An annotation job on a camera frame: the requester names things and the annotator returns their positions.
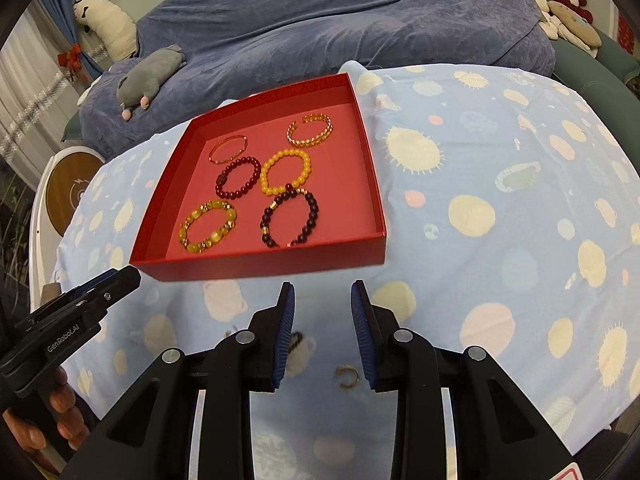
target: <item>metal screw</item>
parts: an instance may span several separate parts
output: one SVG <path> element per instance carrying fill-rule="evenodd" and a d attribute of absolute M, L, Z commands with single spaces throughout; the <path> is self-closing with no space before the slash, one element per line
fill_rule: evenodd
<path fill-rule="evenodd" d="M 400 343 L 408 343 L 413 338 L 414 335 L 404 328 L 401 328 L 400 330 L 396 330 L 394 332 L 394 339 Z"/>
<path fill-rule="evenodd" d="M 479 346 L 472 346 L 469 349 L 469 357 L 471 357 L 474 361 L 483 361 L 484 358 L 486 357 L 486 352 L 484 351 L 484 349 L 480 348 Z"/>
<path fill-rule="evenodd" d="M 175 363 L 178 359 L 180 359 L 180 352 L 178 352 L 175 348 L 165 350 L 162 354 L 162 361 L 164 361 L 168 365 Z"/>
<path fill-rule="evenodd" d="M 236 334 L 236 341 L 241 345 L 246 345 L 255 339 L 255 334 L 250 330 L 242 330 Z"/>

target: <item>polka dot fabric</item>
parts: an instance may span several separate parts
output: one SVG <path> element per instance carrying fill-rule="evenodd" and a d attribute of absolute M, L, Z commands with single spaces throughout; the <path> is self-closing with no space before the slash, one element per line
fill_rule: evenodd
<path fill-rule="evenodd" d="M 395 395 L 334 378 L 339 365 L 361 367 L 349 290 L 363 279 L 374 303 L 435 346 L 485 346 L 576 452 L 640 393 L 634 168 L 587 103 L 547 78 L 484 66 L 342 70 L 376 165 L 385 265 L 189 283 L 143 276 L 66 363 L 73 386 L 103 415 L 164 348 L 212 348 L 289 280 L 305 339 L 277 394 L 252 396 L 256 475 L 387 479 Z M 58 249 L 65 290 L 127 263 L 185 127 L 95 176 Z"/>

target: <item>red bow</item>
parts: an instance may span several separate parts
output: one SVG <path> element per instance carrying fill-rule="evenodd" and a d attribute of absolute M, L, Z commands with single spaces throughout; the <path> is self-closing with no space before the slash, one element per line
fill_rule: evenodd
<path fill-rule="evenodd" d="M 58 54 L 58 64 L 67 68 L 71 76 L 71 81 L 74 80 L 74 75 L 79 75 L 82 81 L 86 81 L 86 75 L 82 72 L 82 63 L 80 63 L 79 55 L 82 52 L 82 48 L 79 43 L 71 45 L 69 52 L 66 54 Z"/>

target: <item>finger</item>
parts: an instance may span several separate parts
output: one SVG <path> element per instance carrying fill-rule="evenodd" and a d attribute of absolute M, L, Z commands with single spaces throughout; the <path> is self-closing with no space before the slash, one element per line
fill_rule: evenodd
<path fill-rule="evenodd" d="M 65 413 L 76 405 L 76 393 L 71 386 L 65 384 L 52 391 L 49 395 L 49 403 L 58 413 Z"/>
<path fill-rule="evenodd" d="M 73 449 L 74 451 L 78 451 L 79 447 L 82 446 L 86 438 L 89 436 L 89 433 L 89 428 L 84 426 L 82 428 L 82 431 L 78 433 L 78 436 L 72 438 L 69 441 L 69 446 L 71 446 L 71 449 Z"/>
<path fill-rule="evenodd" d="M 62 437 L 71 440 L 78 436 L 84 428 L 84 418 L 77 406 L 62 414 L 58 420 L 58 431 Z"/>
<path fill-rule="evenodd" d="M 58 368 L 56 368 L 56 371 L 54 373 L 55 378 L 56 378 L 56 382 L 60 385 L 60 386 L 64 386 L 67 381 L 69 380 L 65 369 L 62 366 L 59 366 Z"/>
<path fill-rule="evenodd" d="M 11 410 L 4 412 L 2 418 L 23 450 L 33 452 L 45 447 L 44 435 L 38 428 L 16 417 Z"/>

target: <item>dark red beaded bracelet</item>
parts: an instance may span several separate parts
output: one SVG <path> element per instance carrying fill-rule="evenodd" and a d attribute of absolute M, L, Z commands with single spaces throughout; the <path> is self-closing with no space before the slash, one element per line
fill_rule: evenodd
<path fill-rule="evenodd" d="M 244 184 L 240 189 L 236 191 L 224 191 L 222 186 L 226 184 L 226 180 L 229 177 L 229 174 L 238 166 L 242 166 L 243 164 L 253 164 L 254 165 L 254 174 L 252 174 L 249 181 Z M 260 170 L 262 169 L 262 164 L 260 161 L 253 156 L 244 156 L 242 158 L 238 158 L 234 160 L 231 164 L 229 164 L 222 173 L 218 175 L 216 179 L 216 195 L 218 195 L 223 200 L 233 200 L 235 198 L 240 198 L 242 195 L 246 195 L 249 193 L 249 190 L 255 186 L 256 182 L 260 178 Z"/>
<path fill-rule="evenodd" d="M 302 232 L 298 235 L 298 238 L 292 240 L 291 243 L 287 244 L 287 247 L 291 247 L 295 244 L 303 244 L 304 242 L 306 242 L 306 239 L 311 234 L 312 229 L 316 227 L 318 212 L 320 210 L 318 209 L 318 202 L 316 201 L 314 196 L 306 189 L 303 189 L 301 187 L 294 189 L 291 184 L 287 184 L 285 186 L 285 192 L 274 198 L 273 202 L 271 202 L 270 206 L 264 210 L 264 214 L 262 215 L 262 222 L 260 222 L 260 229 L 262 230 L 262 241 L 267 244 L 268 248 L 279 247 L 279 245 L 273 238 L 271 238 L 271 235 L 269 234 L 271 215 L 273 215 L 273 212 L 285 200 L 289 200 L 289 198 L 295 198 L 298 195 L 303 195 L 306 199 L 306 202 L 309 204 L 309 219 L 306 221 L 306 224 L 302 228 Z"/>

